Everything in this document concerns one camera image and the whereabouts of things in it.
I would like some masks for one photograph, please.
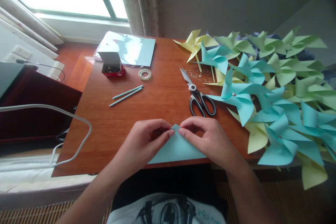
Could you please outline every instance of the hand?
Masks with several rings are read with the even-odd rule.
[[[174,135],[171,124],[163,119],[138,121],[114,156],[114,169],[121,182],[143,168]]]
[[[178,132],[185,139],[225,170],[231,170],[233,168],[231,164],[242,158],[217,120],[189,117],[180,127]],[[197,131],[204,131],[203,136],[195,135]]]

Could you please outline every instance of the bamboo mat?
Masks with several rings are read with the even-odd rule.
[[[286,223],[320,224],[333,222],[336,206],[322,185],[303,190],[300,180],[264,182],[266,194],[280,211]],[[228,224],[238,223],[229,184],[216,182],[218,195],[229,203]],[[0,223],[55,223],[74,201],[38,208],[14,209],[0,212]],[[102,223],[105,224],[111,206],[106,211]]]

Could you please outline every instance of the window frame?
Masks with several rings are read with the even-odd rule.
[[[69,17],[75,17],[75,18],[87,18],[87,19],[98,19],[98,20],[110,20],[110,21],[121,21],[121,22],[127,22],[128,19],[122,19],[116,17],[113,7],[111,5],[110,0],[103,0],[105,7],[110,15],[110,17],[105,16],[95,16],[95,15],[88,15],[88,14],[80,14],[80,13],[71,13],[71,12],[59,12],[55,10],[43,10],[43,9],[33,9],[29,8],[22,0],[18,0],[23,6],[25,6],[28,10],[30,10],[33,13],[41,13],[41,14],[50,14],[50,15],[60,15],[60,16],[69,16]]]

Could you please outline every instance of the scissor blade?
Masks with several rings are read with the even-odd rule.
[[[181,70],[183,78],[186,80],[188,86],[190,86],[191,84],[193,84],[193,82],[191,81],[191,79],[190,79],[189,75],[187,74],[187,72],[183,68],[180,68],[180,70]]]

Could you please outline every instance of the scissors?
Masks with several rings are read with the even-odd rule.
[[[191,98],[190,98],[190,103],[189,103],[189,107],[190,107],[190,112],[192,113],[193,116],[196,116],[195,113],[193,112],[193,103],[196,103],[199,111],[202,113],[203,117],[205,117],[205,113],[203,111],[203,109],[205,109],[206,113],[209,116],[214,116],[216,114],[216,107],[214,102],[209,98],[209,96],[202,94],[200,91],[197,90],[196,85],[193,84],[193,82],[191,81],[189,75],[187,74],[187,72],[182,68],[180,68],[181,73],[183,75],[183,78],[187,81],[187,85],[189,87],[189,91],[191,93]],[[207,99],[213,108],[213,112],[210,113],[209,109],[207,107],[207,105],[204,102],[204,99]]]

